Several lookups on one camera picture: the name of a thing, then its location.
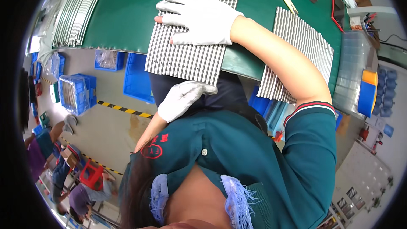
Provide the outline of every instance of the red embroidered logo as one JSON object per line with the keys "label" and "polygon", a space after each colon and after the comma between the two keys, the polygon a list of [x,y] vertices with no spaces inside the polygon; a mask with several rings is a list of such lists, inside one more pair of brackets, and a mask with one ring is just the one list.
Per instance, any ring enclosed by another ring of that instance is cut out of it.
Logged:
{"label": "red embroidered logo", "polygon": [[145,158],[156,159],[162,155],[162,148],[159,145],[150,144],[150,146],[141,149],[141,155]]}
{"label": "red embroidered logo", "polygon": [[151,140],[151,143],[155,143],[157,141],[158,135]]}
{"label": "red embroidered logo", "polygon": [[162,142],[168,141],[168,134],[162,135],[160,141],[162,141]]}

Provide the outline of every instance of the teal uniform shirt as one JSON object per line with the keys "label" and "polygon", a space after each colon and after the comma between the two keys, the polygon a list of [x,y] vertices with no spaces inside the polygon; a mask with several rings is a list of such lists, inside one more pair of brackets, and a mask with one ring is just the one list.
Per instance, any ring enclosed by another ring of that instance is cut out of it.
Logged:
{"label": "teal uniform shirt", "polygon": [[257,228],[315,228],[326,216],[335,184],[335,113],[330,104],[302,104],[284,122],[286,144],[275,142],[244,117],[227,111],[200,112],[169,124],[131,154],[131,163],[153,159],[154,176],[167,174],[168,194],[194,163],[227,197],[221,175],[256,191],[252,225]]}

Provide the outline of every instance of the purple shirt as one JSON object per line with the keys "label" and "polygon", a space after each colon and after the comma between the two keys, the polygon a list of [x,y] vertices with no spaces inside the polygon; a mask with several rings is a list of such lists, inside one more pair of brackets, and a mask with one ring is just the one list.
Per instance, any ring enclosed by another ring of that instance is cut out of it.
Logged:
{"label": "purple shirt", "polygon": [[89,202],[88,193],[82,184],[76,186],[69,194],[69,206],[80,216],[85,215],[89,211],[86,206]]}
{"label": "purple shirt", "polygon": [[28,145],[27,158],[28,158],[27,159],[28,166],[30,167],[30,170],[31,170],[31,175],[32,175],[34,181],[37,181],[38,177],[42,173],[42,170],[44,169],[46,160],[44,158],[44,155],[41,152],[41,149],[39,148],[37,139],[35,139],[35,138]]}

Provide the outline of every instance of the yellow black hazard stripe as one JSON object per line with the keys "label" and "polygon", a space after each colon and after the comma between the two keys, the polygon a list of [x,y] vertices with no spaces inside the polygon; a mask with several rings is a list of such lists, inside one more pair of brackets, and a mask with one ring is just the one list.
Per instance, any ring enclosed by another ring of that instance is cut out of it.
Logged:
{"label": "yellow black hazard stripe", "polygon": [[132,110],[132,109],[127,109],[125,107],[121,107],[119,105],[115,105],[115,104],[110,104],[108,102],[104,102],[101,100],[97,100],[98,104],[101,104],[103,106],[109,107],[109,108],[113,108],[115,110],[121,110],[124,111],[125,113],[129,113],[129,114],[135,114],[137,116],[140,117],[145,117],[147,119],[152,119],[154,115],[148,114],[148,113],[143,113],[141,111],[136,111],[136,110]]}
{"label": "yellow black hazard stripe", "polygon": [[50,84],[50,85],[53,84],[53,82],[51,82],[51,81],[45,79],[44,77],[41,77],[41,79],[42,79],[44,82],[46,82],[46,83],[48,83],[48,84]]}
{"label": "yellow black hazard stripe", "polygon": [[[60,137],[61,137],[61,139],[63,139],[68,145],[71,144],[70,142],[68,142],[68,141],[67,141],[65,138],[63,138],[62,136],[60,136]],[[123,175],[123,173],[120,173],[120,172],[118,172],[118,171],[115,171],[115,170],[113,170],[113,169],[110,169],[110,168],[107,167],[106,165],[103,165],[103,164],[99,163],[98,161],[96,161],[96,160],[94,160],[93,158],[91,158],[91,157],[85,155],[84,153],[82,153],[82,155],[85,156],[86,158],[89,158],[90,160],[92,160],[92,161],[95,162],[96,164],[102,166],[102,167],[105,168],[106,170],[109,170],[109,171],[111,171],[111,172],[117,173],[118,175]]]}

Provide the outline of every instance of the hand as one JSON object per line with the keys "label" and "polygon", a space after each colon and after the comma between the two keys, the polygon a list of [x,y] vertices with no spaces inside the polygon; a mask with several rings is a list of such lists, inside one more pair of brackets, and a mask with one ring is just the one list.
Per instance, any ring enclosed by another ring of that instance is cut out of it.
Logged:
{"label": "hand", "polygon": [[156,8],[177,14],[164,14],[155,17],[155,21],[189,29],[189,32],[174,34],[173,44],[231,45],[231,26],[237,16],[244,16],[219,0],[165,0],[158,2]]}
{"label": "hand", "polygon": [[167,123],[183,115],[202,94],[214,95],[218,88],[192,80],[174,85],[158,107],[158,115]]}

